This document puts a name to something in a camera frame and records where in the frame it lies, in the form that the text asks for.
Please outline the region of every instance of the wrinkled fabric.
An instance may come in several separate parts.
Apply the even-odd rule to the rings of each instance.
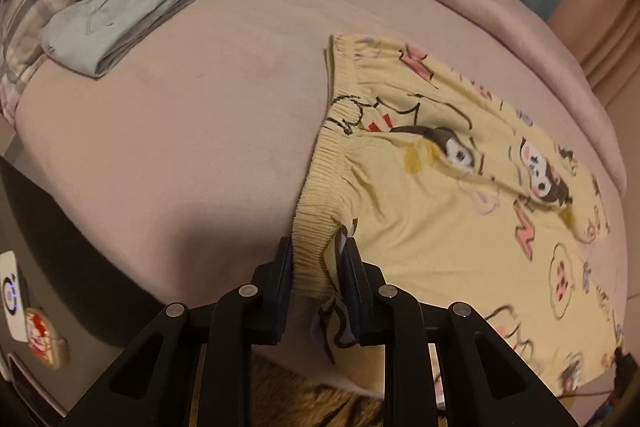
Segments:
[[[386,283],[472,305],[557,396],[610,367],[622,325],[582,250],[610,225],[574,152],[404,42],[334,36],[327,65],[330,108],[292,238],[294,288],[323,300],[335,366],[382,393],[384,349],[355,344],[339,291],[353,236]]]
[[[63,66],[100,77],[162,22],[194,0],[85,0],[52,17],[42,49]]]

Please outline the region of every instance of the cartoon character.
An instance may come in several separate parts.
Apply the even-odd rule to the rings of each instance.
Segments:
[[[596,240],[597,233],[596,226],[591,222],[591,219],[587,219],[587,223],[587,230],[584,231],[584,239],[581,239],[580,241],[588,245]]]
[[[571,175],[575,176],[575,171],[578,168],[578,162],[575,159],[574,152],[569,149],[563,149],[559,145],[556,147],[558,148],[558,154],[560,157],[568,163]]]
[[[575,283],[571,260],[567,255],[565,245],[558,243],[554,248],[554,255],[549,265],[549,291],[551,309],[556,320],[564,317],[564,312],[571,302]]]
[[[557,201],[560,206],[572,203],[569,188],[556,174],[547,159],[526,138],[520,144],[520,159],[529,172],[531,192],[546,203]]]
[[[522,322],[516,315],[513,305],[505,304],[496,308],[484,320],[537,375],[542,374],[543,365],[534,358],[534,343],[530,339],[523,339]]]
[[[604,202],[602,201],[602,194],[600,192],[600,184],[598,183],[598,179],[593,174],[591,175],[591,181],[593,182],[593,192],[595,192],[596,197],[600,200],[600,204],[602,205],[602,213],[604,217],[604,228],[607,232],[611,231],[611,227],[609,226],[609,219],[607,219],[607,211],[604,208]]]
[[[529,219],[529,215],[525,212],[525,206],[527,206],[526,203],[523,205],[520,198],[513,201],[513,211],[520,222],[519,225],[516,225],[514,236],[522,248],[524,255],[529,259],[529,261],[531,261],[533,259],[533,248],[531,243],[533,243],[533,240],[536,238],[536,226],[533,224],[533,221]]]
[[[423,125],[403,125],[393,127],[391,132],[407,132],[422,136],[436,144],[452,165],[466,171],[473,171],[474,169],[473,153],[462,144],[456,133],[448,127],[432,128]]]
[[[533,125],[533,120],[529,118],[529,115],[525,112],[522,112],[519,109],[516,109],[516,116],[520,118],[526,125],[531,127]]]
[[[585,261],[584,265],[582,265],[582,290],[585,293],[589,293],[591,288],[591,266],[589,266],[589,261]]]
[[[558,383],[562,394],[573,393],[582,382],[582,366],[584,355],[582,353],[572,353],[567,358],[567,367],[558,376]]]
[[[406,52],[400,50],[399,59],[404,62],[407,66],[409,66],[414,72],[426,80],[431,86],[431,79],[433,78],[433,71],[431,71],[427,66],[424,65],[423,60],[427,58],[427,54],[422,51],[420,48],[416,48],[415,46],[411,46],[407,44]]]
[[[361,100],[359,96],[343,94],[335,97],[331,105],[332,108],[334,108],[334,106],[339,107],[341,114],[349,116],[339,119],[332,116],[327,117],[324,126],[331,128],[331,126],[337,125],[343,133],[351,136],[355,128],[363,126],[362,120],[365,116],[365,111],[370,111],[371,109],[375,109],[375,114],[382,118],[376,118],[378,123],[370,121],[369,124],[366,125],[366,128],[370,131],[389,131],[395,125],[415,124],[418,117],[418,110],[420,109],[420,102],[415,102],[413,97],[411,102],[414,104],[412,107],[401,110],[383,102],[380,98],[376,98],[374,103],[366,103]]]

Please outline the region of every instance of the cartoon print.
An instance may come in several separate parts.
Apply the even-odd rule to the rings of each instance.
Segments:
[[[381,122],[371,122],[366,126],[367,129],[372,132],[381,132],[390,131],[393,127],[398,125],[415,125],[418,121],[420,102],[415,103],[414,106],[409,109],[401,110],[392,107],[388,103],[380,100],[380,97],[377,97],[376,101],[367,107],[377,109],[380,115],[382,115]]]
[[[346,349],[347,347],[355,346],[356,339],[351,333],[351,327],[349,325],[347,305],[341,298],[337,297],[334,301],[333,311],[338,317],[340,322],[340,328],[334,335],[334,346],[340,347],[340,349]]]
[[[593,181],[593,191],[596,193],[596,196],[600,197],[600,185],[598,184],[598,179],[594,174],[591,175],[591,180]]]
[[[404,125],[394,127],[391,132],[417,134],[436,144],[445,158],[453,166],[473,171],[475,160],[473,153],[465,147],[456,133],[447,127],[431,128],[422,125]]]
[[[606,317],[607,321],[611,320],[611,305],[609,303],[609,296],[599,285],[595,285],[596,288],[596,300],[598,306],[602,310],[602,313]]]
[[[481,216],[488,216],[500,208],[500,188],[497,186],[461,184],[458,180],[458,188],[468,196],[473,209]]]
[[[517,243],[522,248],[525,257],[531,261],[533,259],[533,248],[531,243],[533,243],[533,240],[536,238],[536,227],[525,212],[520,198],[513,201],[513,211],[520,223],[519,225],[516,225],[514,236]]]
[[[367,125],[367,129],[374,132],[382,130],[389,131],[395,125],[415,124],[418,117],[418,110],[420,109],[420,102],[414,103],[413,107],[407,110],[400,110],[383,102],[379,98],[377,98],[373,104],[370,104],[363,102],[360,97],[352,94],[337,96],[332,100],[331,105],[332,107],[334,107],[334,105],[340,107],[341,113],[343,114],[354,115],[350,119],[340,118],[340,120],[327,117],[324,124],[327,128],[330,128],[331,124],[337,125],[347,136],[351,136],[353,130],[361,126],[366,108],[377,109],[382,116],[380,123],[371,122]]]
[[[546,203],[557,201],[560,206],[572,203],[569,188],[556,174],[547,159],[526,138],[520,144],[520,159],[529,172],[531,192]]]
[[[364,103],[360,100],[359,97],[353,94],[344,94],[337,96],[331,101],[331,106],[339,105],[344,108],[344,113],[355,113],[355,117],[347,120],[346,118],[341,118],[340,120],[336,120],[332,117],[327,117],[325,120],[324,127],[330,128],[328,124],[337,125],[343,133],[347,136],[351,136],[353,134],[354,127],[357,127],[362,121],[362,116],[364,114],[363,108],[369,107],[369,104]]]
[[[593,217],[594,221],[591,219],[587,219],[587,230],[584,232],[584,240],[581,240],[582,243],[593,243],[595,241],[597,235],[600,233],[602,229],[602,222],[600,221],[600,211],[596,205],[593,206]]]
[[[578,162],[575,159],[574,152],[569,149],[563,149],[559,145],[556,146],[556,149],[558,150],[560,157],[568,164],[568,170],[571,172],[571,175],[575,176],[575,171],[578,168]]]
[[[471,81],[471,85],[474,86],[476,93],[482,96],[485,100],[489,100],[491,102],[494,99],[494,96],[491,94],[491,91],[486,89],[486,87],[481,86],[481,84],[478,84],[473,80]]]
[[[534,343],[531,339],[523,339],[522,322],[516,315],[513,305],[506,304],[496,308],[484,320],[537,375],[542,374],[543,365],[534,358]]]
[[[600,204],[602,206],[602,213],[604,217],[604,228],[607,230],[607,233],[611,231],[611,227],[609,226],[609,219],[607,219],[607,212],[604,208],[604,202],[602,201],[602,194],[600,192],[600,184],[598,183],[598,179],[593,174],[591,175],[591,180],[593,181],[593,192],[595,192],[596,197],[600,200]]]
[[[589,293],[591,288],[591,266],[589,266],[589,261],[585,261],[582,266],[582,290],[585,293]]]
[[[436,100],[435,98],[431,98],[430,96],[425,96],[423,94],[410,94],[409,95],[411,98],[420,98],[423,100],[429,100],[432,103],[437,103],[440,105],[444,105],[445,107],[448,107],[450,110],[452,110],[454,113],[456,113],[459,117],[461,117],[466,125],[469,127],[469,131],[471,131],[474,127],[473,123],[471,122],[471,119],[462,111],[460,111],[455,105],[453,105],[452,103],[449,102],[443,102],[442,100]]]
[[[556,320],[564,317],[564,312],[571,302],[574,293],[574,274],[571,260],[567,255],[566,247],[558,243],[554,248],[554,255],[549,265],[549,291],[551,309]]]
[[[516,116],[520,118],[529,127],[533,126],[533,120],[529,118],[529,115],[519,109],[516,109]]]
[[[407,44],[406,53],[400,50],[399,59],[404,62],[407,66],[409,66],[414,72],[426,80],[431,86],[431,79],[433,78],[433,71],[431,71],[427,66],[424,65],[423,60],[427,58],[427,54],[422,51],[420,48],[416,48],[415,46],[411,46]]]
[[[329,362],[335,365],[335,357],[334,353],[331,350],[331,346],[329,345],[329,332],[326,330],[326,325],[329,322],[329,317],[331,317],[332,306],[329,303],[323,303],[318,308],[318,317],[316,318],[317,322],[315,324],[318,325],[320,329],[320,333],[322,336],[322,348],[324,349],[324,353],[328,358]]]
[[[572,353],[567,357],[567,367],[558,376],[558,383],[562,394],[573,393],[582,383],[582,366],[584,355],[582,353]]]

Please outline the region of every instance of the folded light blue shirt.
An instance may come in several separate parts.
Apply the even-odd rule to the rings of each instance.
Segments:
[[[153,29],[195,0],[84,0],[55,14],[40,34],[44,52],[98,78]]]

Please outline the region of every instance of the folded clothes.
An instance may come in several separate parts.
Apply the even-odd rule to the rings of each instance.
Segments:
[[[85,0],[52,17],[40,34],[47,55],[98,78],[162,22],[194,0]]]

